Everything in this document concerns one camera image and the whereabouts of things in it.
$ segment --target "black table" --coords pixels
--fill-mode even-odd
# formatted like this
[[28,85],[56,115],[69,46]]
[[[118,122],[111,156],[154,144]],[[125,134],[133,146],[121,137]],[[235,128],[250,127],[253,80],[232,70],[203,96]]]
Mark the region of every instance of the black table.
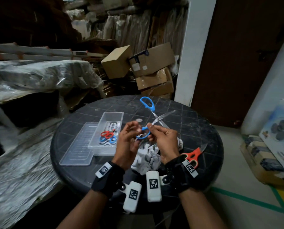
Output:
[[[99,122],[103,112],[124,112],[124,125],[132,120],[141,119],[141,125],[152,122],[155,118],[152,113],[140,102],[141,96],[115,96],[90,103],[76,112],[72,113],[60,124],[51,143],[51,160],[54,170],[58,176],[74,192],[85,195],[91,188],[95,178],[95,172],[112,157],[94,156],[89,166],[60,166],[59,162],[75,136],[79,133],[86,122]],[[198,115],[191,108],[158,97],[151,97],[155,103],[155,113],[159,116],[168,111],[176,109],[175,114],[169,115],[164,122],[179,133],[183,140],[183,152],[192,152],[202,144],[207,143],[205,151],[199,156],[199,175],[195,178],[196,183],[202,190],[207,190],[216,180],[224,159],[223,143],[216,129],[203,117]],[[159,174],[164,175],[165,167],[162,164]],[[166,212],[175,209],[179,204],[177,193],[169,186],[162,186],[162,201],[149,203],[147,201],[146,177],[129,169],[124,175],[124,183],[136,181],[142,184],[137,214],[152,214],[155,212]],[[109,204],[114,208],[122,209],[125,194],[117,191],[113,194]]]

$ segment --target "wrist strap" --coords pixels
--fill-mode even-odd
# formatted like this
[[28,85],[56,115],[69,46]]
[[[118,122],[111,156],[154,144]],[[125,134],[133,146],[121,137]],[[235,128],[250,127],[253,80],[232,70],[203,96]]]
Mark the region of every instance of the wrist strap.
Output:
[[186,165],[187,167],[185,167],[183,164],[184,161],[185,158],[183,156],[179,156],[165,165],[171,185],[178,193],[181,193],[190,187],[196,189],[194,185],[194,178],[198,175],[198,173],[189,162],[188,165]]
[[91,189],[105,194],[108,198],[122,185],[125,171],[113,162],[106,162],[96,173]]

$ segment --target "transparent container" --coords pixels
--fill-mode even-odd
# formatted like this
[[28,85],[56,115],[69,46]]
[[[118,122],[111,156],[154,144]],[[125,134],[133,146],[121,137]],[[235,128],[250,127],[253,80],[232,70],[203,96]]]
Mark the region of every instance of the transparent container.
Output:
[[88,145],[97,126],[98,123],[85,123],[83,125],[65,155],[60,160],[59,165],[90,165],[94,153],[92,149],[88,148]]
[[[88,145],[88,148],[92,149],[95,156],[114,156],[117,147],[117,139],[121,130],[123,121],[123,112],[104,112],[100,119],[98,126],[94,132],[94,135]],[[113,143],[109,142],[109,139],[100,141],[101,133],[103,131],[112,131],[116,137]]]

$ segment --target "white rag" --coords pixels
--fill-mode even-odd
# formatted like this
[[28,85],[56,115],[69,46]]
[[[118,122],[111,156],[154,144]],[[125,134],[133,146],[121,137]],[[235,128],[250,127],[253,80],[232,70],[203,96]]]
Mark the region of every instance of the white rag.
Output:
[[[182,149],[183,142],[178,138],[178,150]],[[149,142],[147,139],[142,140],[131,168],[141,175],[145,175],[147,171],[157,170],[161,164],[158,152],[157,143]]]

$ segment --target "wooden door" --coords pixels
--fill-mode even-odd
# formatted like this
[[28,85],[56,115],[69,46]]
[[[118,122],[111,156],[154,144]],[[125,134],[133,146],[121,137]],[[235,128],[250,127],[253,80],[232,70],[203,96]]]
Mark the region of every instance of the wooden door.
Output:
[[217,0],[191,108],[239,127],[283,42],[284,0]]

